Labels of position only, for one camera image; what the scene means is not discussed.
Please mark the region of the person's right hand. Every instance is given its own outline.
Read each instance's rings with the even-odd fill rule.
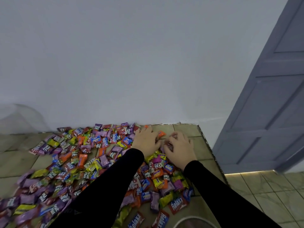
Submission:
[[[173,145],[173,152],[168,147],[169,142]],[[189,162],[197,160],[193,149],[193,141],[189,141],[188,137],[179,131],[173,132],[165,140],[164,150],[170,161],[182,170],[185,169]]]

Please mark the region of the person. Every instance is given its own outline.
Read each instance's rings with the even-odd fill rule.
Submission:
[[[151,127],[137,130],[132,148],[85,188],[50,227],[111,227],[137,169],[145,157],[159,149],[161,142],[155,143],[157,136]],[[173,145],[173,152],[168,147],[169,142]],[[169,160],[182,169],[184,176],[198,189],[222,228],[279,227],[197,161],[193,141],[189,141],[186,135],[181,132],[171,134],[165,140],[164,150]]]

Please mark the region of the door panel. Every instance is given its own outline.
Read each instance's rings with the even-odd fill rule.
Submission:
[[[304,147],[304,4],[288,0],[213,152],[224,173],[271,170]]]

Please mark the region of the plastic container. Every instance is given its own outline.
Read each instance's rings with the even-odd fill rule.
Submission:
[[[0,134],[47,132],[43,116],[21,104],[0,104]]]

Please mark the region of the black sleeve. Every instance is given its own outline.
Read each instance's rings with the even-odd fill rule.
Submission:
[[[222,228],[280,227],[271,218],[219,180],[199,161],[191,161],[184,175],[195,185]]]
[[[138,149],[129,149],[100,175],[55,219],[51,228],[61,226],[111,227],[133,177],[144,161]]]

